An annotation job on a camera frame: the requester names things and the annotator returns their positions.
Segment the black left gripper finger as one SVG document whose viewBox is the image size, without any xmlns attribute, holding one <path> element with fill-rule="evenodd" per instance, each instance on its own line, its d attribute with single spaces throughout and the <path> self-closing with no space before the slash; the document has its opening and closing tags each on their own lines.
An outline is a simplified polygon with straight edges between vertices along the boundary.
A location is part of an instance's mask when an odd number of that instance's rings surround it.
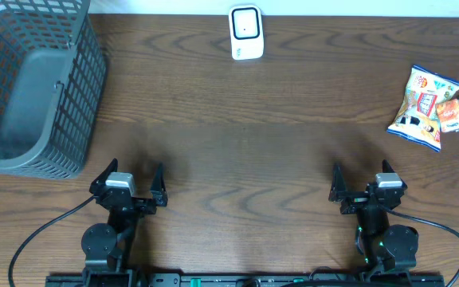
<svg viewBox="0 0 459 287">
<path fill-rule="evenodd" d="M 99 190 L 105 186 L 106 180 L 112 172 L 116 172 L 118 168 L 118 160 L 114 158 L 110 164 L 92 181 L 90 190 Z"/>
<path fill-rule="evenodd" d="M 152 180 L 150 192 L 153 198 L 166 198 L 167 190 L 164 182 L 163 164 L 160 163 L 157 167 L 155 176 Z"/>
</svg>

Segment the yellow snack bag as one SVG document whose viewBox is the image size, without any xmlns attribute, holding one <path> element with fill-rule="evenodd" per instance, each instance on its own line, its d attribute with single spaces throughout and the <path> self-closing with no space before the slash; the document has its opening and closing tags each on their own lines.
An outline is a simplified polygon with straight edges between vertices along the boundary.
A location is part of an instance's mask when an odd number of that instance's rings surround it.
<svg viewBox="0 0 459 287">
<path fill-rule="evenodd" d="M 436 106 L 451 100 L 459 81 L 413 65 L 402 105 L 386 131 L 435 152 L 441 150 L 441 128 Z"/>
</svg>

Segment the orange snack packet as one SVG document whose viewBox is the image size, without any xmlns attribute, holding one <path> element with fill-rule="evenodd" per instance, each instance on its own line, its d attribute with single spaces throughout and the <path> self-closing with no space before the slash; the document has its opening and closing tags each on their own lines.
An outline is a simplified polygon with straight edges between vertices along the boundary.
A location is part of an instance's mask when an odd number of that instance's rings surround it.
<svg viewBox="0 0 459 287">
<path fill-rule="evenodd" d="M 448 100 L 437 104 L 437 117 L 444 133 L 459 131 L 459 100 Z"/>
</svg>

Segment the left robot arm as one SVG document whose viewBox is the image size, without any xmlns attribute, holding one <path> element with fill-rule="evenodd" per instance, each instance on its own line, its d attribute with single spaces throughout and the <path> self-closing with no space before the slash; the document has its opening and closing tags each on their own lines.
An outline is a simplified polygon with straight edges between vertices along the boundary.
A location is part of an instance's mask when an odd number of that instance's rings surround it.
<svg viewBox="0 0 459 287">
<path fill-rule="evenodd" d="M 168 203 L 163 165 L 158 165 L 151 182 L 150 198 L 138 197 L 133 175 L 117 169 L 118 160 L 114 159 L 89 188 L 93 200 L 108 210 L 109 216 L 106 223 L 90 226 L 81 239 L 84 286 L 147 285 L 146 276 L 131 267 L 128 259 L 139 221 Z"/>
</svg>

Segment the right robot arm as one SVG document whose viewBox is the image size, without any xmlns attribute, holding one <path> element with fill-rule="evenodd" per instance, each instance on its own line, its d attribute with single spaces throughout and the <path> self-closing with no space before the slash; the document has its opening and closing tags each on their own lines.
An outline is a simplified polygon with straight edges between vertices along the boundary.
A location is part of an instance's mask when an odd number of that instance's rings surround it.
<svg viewBox="0 0 459 287">
<path fill-rule="evenodd" d="M 416 266 L 418 232 L 409 226 L 391 225 L 388 213 L 401 204 L 407 185 L 383 160 L 382 171 L 364 191 L 350 191 L 339 165 L 333 167 L 328 200 L 340 204 L 341 214 L 355 214 L 355 245 L 365 257 L 359 279 L 401 274 Z"/>
</svg>

